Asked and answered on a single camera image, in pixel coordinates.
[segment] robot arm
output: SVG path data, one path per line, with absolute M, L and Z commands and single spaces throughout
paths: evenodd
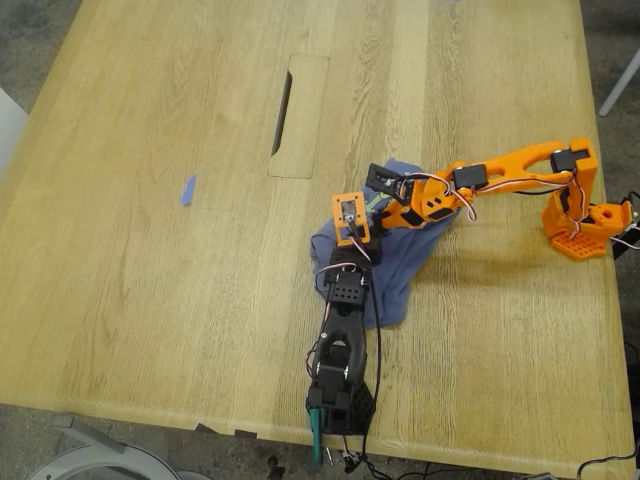
M 552 173 L 528 171 L 544 161 L 550 162 Z M 556 191 L 542 213 L 544 232 L 554 248 L 583 260 L 604 255 L 609 238 L 631 222 L 628 200 L 621 205 L 589 203 L 597 167 L 589 140 L 583 138 L 566 149 L 561 142 L 549 142 L 472 165 L 454 162 L 435 174 L 401 176 L 371 165 L 367 186 L 393 197 L 382 212 L 384 229 L 422 228 L 462 207 L 475 220 L 476 196 L 552 186 Z

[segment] blue cloth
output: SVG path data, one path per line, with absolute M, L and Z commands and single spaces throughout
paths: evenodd
M 419 167 L 390 158 L 385 168 L 406 175 L 421 172 Z M 391 198 L 374 192 L 368 187 L 362 189 L 367 205 L 367 213 L 384 209 Z M 451 224 L 458 212 L 438 222 L 428 223 L 424 228 L 394 228 L 382 238 L 382 262 L 373 269 L 380 324 L 383 327 L 396 325 L 404 320 L 409 299 L 409 282 L 422 267 L 436 245 L 438 237 Z M 314 276 L 329 264 L 331 252 L 336 246 L 336 232 L 333 221 L 328 221 L 311 236 L 311 258 L 315 260 Z M 324 273 L 318 276 L 316 289 L 323 285 Z M 318 290 L 326 297 L 326 292 Z M 374 328 L 375 312 L 373 295 L 369 294 L 365 308 L 364 325 Z

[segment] small blue object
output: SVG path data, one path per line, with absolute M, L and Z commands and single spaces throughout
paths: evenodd
M 193 189 L 195 186 L 196 176 L 191 175 L 189 180 L 187 180 L 187 184 L 184 186 L 184 192 L 182 192 L 182 197 L 180 198 L 183 207 L 191 205 L 191 198 L 193 198 Z

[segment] concrete floor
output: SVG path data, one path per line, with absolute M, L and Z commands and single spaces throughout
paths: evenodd
M 25 110 L 33 106 L 80 0 L 2 0 L 0 2 L 0 86 Z M 589 63 L 596 105 L 640 48 L 640 4 L 637 0 L 582 0 Z M 609 200 L 640 190 L 640 74 L 627 87 L 607 118 L 598 118 Z M 625 338 L 640 345 L 640 295 L 635 277 L 640 254 L 629 252 L 616 264 Z M 0 405 L 0 479 L 28 478 L 38 466 L 73 445 L 49 427 L 51 414 Z M 339 463 L 314 472 L 310 449 L 297 445 L 225 437 L 216 434 L 149 427 L 103 419 L 85 419 L 113 438 L 148 448 L 176 469 L 193 470 L 213 479 L 263 479 L 266 462 L 277 455 L 285 478 L 346 478 Z M 393 477 L 421 471 L 424 464 L 373 457 Z M 432 471 L 442 466 L 432 466 Z M 371 478 L 360 469 L 357 478 Z M 507 479 L 513 474 L 483 470 L 442 473 L 446 479 Z

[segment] wood grain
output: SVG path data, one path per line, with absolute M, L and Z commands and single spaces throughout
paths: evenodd
M 292 55 L 329 59 L 309 179 L 268 175 Z M 331 194 L 578 136 L 574 0 L 86 0 L 0 187 L 0 402 L 308 444 Z M 515 197 L 456 220 L 383 332 L 370 451 L 563 477 L 631 451 L 613 262 Z

